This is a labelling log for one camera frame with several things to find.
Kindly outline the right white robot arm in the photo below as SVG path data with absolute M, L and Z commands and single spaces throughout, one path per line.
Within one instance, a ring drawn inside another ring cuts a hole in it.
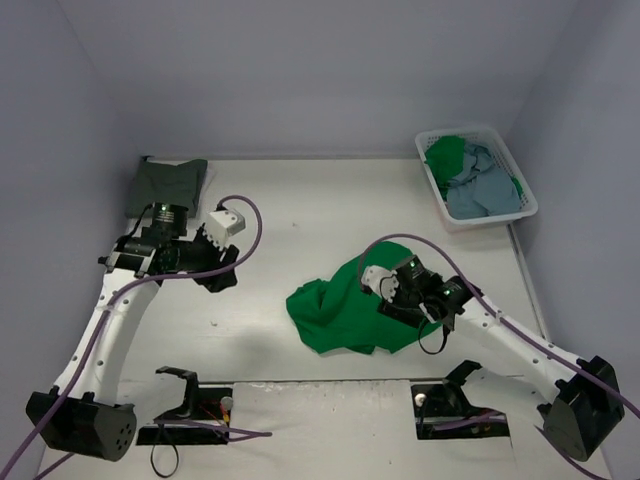
M 585 360 L 504 316 L 481 290 L 456 275 L 448 280 L 412 255 L 392 269 L 369 266 L 363 289 L 380 299 L 378 311 L 418 331 L 439 325 L 442 334 L 473 340 L 518 370 L 502 376 L 464 360 L 434 387 L 419 393 L 424 435 L 519 416 L 564 456 L 587 461 L 625 415 L 614 368 Z

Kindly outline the grey t shirt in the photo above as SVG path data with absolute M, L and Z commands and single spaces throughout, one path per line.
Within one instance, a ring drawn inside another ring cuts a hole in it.
M 204 159 L 176 165 L 141 161 L 126 202 L 125 217 L 137 218 L 148 204 L 167 203 L 187 208 L 188 217 L 195 218 L 207 170 Z

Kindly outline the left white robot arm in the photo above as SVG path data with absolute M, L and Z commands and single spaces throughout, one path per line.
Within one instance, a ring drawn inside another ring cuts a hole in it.
M 118 391 L 124 361 L 147 308 L 164 280 L 186 273 L 211 293 L 236 285 L 239 250 L 230 238 L 244 217 L 223 206 L 207 214 L 188 239 L 188 210 L 155 203 L 144 207 L 147 226 L 121 236 L 104 265 L 101 295 L 71 361 L 44 393 L 31 395 L 26 413 L 54 450 L 120 460 L 139 428 L 165 413 L 185 420 L 199 409 L 195 372 L 163 366 L 127 395 Z

